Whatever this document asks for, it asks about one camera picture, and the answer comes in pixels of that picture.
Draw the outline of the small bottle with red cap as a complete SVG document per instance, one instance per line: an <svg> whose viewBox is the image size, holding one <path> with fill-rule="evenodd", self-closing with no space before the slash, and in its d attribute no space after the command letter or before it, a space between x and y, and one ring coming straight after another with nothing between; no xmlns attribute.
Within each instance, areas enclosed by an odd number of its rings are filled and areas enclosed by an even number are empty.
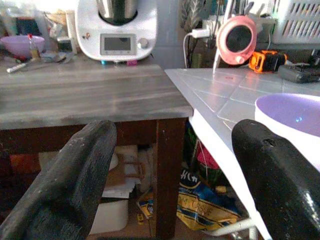
<svg viewBox="0 0 320 240"><path fill-rule="evenodd" d="M33 39L33 35L29 33L27 36L29 40L29 51L30 51L31 57L33 59L40 58L40 52L37 48L36 42Z"/></svg>

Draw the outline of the grey top wooden table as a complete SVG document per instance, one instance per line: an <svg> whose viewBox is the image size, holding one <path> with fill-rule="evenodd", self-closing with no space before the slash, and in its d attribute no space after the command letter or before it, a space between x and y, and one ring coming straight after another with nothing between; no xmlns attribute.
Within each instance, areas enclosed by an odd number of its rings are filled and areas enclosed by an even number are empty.
<svg viewBox="0 0 320 240"><path fill-rule="evenodd" d="M116 124L117 144L154 144L152 235L175 235L185 123L193 109L151 58L136 66L75 56L69 63L7 73L0 60L0 150L60 150L94 120Z"/></svg>

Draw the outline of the white kitchen machine with display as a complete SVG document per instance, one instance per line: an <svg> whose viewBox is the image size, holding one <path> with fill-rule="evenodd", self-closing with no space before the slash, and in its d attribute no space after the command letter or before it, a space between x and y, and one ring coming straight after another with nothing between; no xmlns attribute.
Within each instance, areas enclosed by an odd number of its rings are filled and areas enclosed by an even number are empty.
<svg viewBox="0 0 320 240"><path fill-rule="evenodd" d="M78 44L91 59L138 61L156 45L156 0L78 0L74 16Z"/></svg>

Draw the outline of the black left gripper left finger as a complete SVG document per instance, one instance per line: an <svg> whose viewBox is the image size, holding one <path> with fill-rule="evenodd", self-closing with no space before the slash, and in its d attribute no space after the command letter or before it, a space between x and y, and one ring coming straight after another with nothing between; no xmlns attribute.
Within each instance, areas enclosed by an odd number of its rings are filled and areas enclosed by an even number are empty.
<svg viewBox="0 0 320 240"><path fill-rule="evenodd" d="M109 120L76 132L0 225L0 240L86 240L116 142L116 125Z"/></svg>

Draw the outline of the pink round appliance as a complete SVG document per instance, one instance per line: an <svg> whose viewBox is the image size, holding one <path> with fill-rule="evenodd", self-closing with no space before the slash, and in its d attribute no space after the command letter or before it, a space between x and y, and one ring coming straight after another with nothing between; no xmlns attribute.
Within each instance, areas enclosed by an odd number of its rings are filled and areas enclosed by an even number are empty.
<svg viewBox="0 0 320 240"><path fill-rule="evenodd" d="M257 44L256 24L248 16L228 19L216 36L216 45L222 60L229 65L241 65L254 53Z"/></svg>

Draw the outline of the lilac bowl with white outside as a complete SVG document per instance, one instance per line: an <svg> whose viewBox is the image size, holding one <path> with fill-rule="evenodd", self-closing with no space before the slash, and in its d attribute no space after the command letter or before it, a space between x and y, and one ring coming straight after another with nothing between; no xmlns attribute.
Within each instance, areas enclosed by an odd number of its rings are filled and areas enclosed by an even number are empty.
<svg viewBox="0 0 320 240"><path fill-rule="evenodd" d="M259 97L254 120L290 141L320 172L320 96L275 93Z"/></svg>

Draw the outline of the black flat device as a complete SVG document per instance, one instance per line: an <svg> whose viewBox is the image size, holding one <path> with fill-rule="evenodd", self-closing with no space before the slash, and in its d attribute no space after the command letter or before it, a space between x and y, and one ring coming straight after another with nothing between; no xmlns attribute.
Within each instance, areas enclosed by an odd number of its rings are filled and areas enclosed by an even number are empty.
<svg viewBox="0 0 320 240"><path fill-rule="evenodd" d="M320 67L310 65L281 65L279 76L297 84L320 82Z"/></svg>

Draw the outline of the silver marker pen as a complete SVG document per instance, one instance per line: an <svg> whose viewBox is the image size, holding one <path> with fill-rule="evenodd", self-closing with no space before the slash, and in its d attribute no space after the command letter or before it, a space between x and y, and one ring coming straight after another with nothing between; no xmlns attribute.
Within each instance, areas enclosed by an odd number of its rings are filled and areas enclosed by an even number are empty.
<svg viewBox="0 0 320 240"><path fill-rule="evenodd" d="M13 67L7 68L7 69L6 69L6 72L9 73L9 74L15 73L15 72L20 71L21 69L25 68L27 65L28 65L27 62L25 62L25 63L20 63L20 64L18 64L18 65L13 66Z"/></svg>

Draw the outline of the yellow blue bag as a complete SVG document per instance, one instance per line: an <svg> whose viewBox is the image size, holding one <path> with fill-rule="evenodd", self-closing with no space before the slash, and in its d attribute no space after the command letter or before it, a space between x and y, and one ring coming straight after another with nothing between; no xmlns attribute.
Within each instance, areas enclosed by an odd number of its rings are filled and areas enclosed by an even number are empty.
<svg viewBox="0 0 320 240"><path fill-rule="evenodd" d="M217 193L187 168L180 174L176 215L194 231L214 231L241 218L233 198Z"/></svg>

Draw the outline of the white tiled table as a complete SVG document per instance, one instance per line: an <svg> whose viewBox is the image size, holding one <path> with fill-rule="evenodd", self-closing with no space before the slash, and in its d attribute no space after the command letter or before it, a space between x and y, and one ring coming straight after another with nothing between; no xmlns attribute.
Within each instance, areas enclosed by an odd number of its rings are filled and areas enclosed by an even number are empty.
<svg viewBox="0 0 320 240"><path fill-rule="evenodd" d="M189 122L199 140L219 165L265 240L272 240L256 210L232 147L232 129L244 119L255 119L255 102L271 94L320 97L320 82L293 83L275 73L255 73L246 67L167 69L166 74L193 108Z"/></svg>

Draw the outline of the brown paper bag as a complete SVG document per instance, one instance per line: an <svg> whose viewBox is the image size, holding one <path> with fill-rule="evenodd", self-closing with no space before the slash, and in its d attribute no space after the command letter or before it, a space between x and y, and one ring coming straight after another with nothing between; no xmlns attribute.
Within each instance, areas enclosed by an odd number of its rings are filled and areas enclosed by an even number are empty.
<svg viewBox="0 0 320 240"><path fill-rule="evenodd" d="M125 183L125 178L143 180L146 175L145 164L138 161L120 161L119 164L109 171L106 187L114 187Z"/></svg>

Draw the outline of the white plastic container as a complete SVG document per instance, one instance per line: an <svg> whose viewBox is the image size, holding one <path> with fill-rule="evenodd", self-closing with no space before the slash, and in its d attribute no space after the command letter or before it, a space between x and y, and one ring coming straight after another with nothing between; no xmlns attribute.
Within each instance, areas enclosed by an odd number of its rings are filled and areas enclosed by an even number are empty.
<svg viewBox="0 0 320 240"><path fill-rule="evenodd" d="M128 203L128 199L122 199L99 204L89 235L125 228L129 219Z"/></svg>

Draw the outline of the white plastic basket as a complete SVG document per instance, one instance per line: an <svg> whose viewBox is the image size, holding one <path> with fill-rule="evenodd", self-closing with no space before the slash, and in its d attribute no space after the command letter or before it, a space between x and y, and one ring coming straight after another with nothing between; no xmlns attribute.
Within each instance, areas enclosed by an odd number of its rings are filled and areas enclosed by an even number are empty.
<svg viewBox="0 0 320 240"><path fill-rule="evenodd" d="M273 0L274 44L320 44L320 0Z"/></svg>

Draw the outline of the white charger plug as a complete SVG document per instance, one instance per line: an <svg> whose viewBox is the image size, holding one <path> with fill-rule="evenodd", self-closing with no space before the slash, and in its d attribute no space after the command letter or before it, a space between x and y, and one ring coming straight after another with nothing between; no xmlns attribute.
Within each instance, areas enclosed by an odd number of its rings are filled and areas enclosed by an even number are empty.
<svg viewBox="0 0 320 240"><path fill-rule="evenodd" d="M190 34L194 39L202 39L209 38L211 36L211 31L208 28L197 28L193 29Z"/></svg>

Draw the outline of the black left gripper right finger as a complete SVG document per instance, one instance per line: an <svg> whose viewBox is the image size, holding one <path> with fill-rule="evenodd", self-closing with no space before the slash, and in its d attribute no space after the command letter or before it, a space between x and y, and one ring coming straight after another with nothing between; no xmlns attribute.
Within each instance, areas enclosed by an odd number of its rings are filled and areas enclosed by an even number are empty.
<svg viewBox="0 0 320 240"><path fill-rule="evenodd" d="M320 172L286 138L251 119L232 129L232 148L273 240L320 240Z"/></svg>

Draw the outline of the translucent purple bowl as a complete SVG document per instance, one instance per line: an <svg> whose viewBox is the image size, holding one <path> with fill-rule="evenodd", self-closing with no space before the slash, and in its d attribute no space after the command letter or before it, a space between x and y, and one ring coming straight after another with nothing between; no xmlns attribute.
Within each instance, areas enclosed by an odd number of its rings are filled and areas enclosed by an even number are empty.
<svg viewBox="0 0 320 240"><path fill-rule="evenodd" d="M32 39L38 51L41 53L45 48L45 39L41 36L33 36ZM26 58L32 56L30 52L30 41L27 35L4 36L0 38L0 43L4 45L8 52L15 56Z"/></svg>

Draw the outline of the orange black tape measure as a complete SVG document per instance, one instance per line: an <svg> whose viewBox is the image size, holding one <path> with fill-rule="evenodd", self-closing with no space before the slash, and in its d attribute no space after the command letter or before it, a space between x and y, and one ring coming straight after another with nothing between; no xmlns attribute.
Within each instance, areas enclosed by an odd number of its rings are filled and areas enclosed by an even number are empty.
<svg viewBox="0 0 320 240"><path fill-rule="evenodd" d="M255 73L275 73L279 67L285 65L288 56L275 50L261 50L253 52L248 67Z"/></svg>

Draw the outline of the white thin rod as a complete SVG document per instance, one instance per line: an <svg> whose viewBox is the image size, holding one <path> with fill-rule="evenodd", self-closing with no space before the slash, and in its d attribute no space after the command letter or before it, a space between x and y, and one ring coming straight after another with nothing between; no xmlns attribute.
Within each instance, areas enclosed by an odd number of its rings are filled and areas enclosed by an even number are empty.
<svg viewBox="0 0 320 240"><path fill-rule="evenodd" d="M223 20L222 20L223 24L225 24L227 22L227 20L229 18L231 18L234 1L235 0L227 0L227 5L226 5L225 12L224 12ZM213 62L213 73L215 73L216 69L219 67L220 61L221 61L220 50L217 46L215 57L214 57L214 62Z"/></svg>

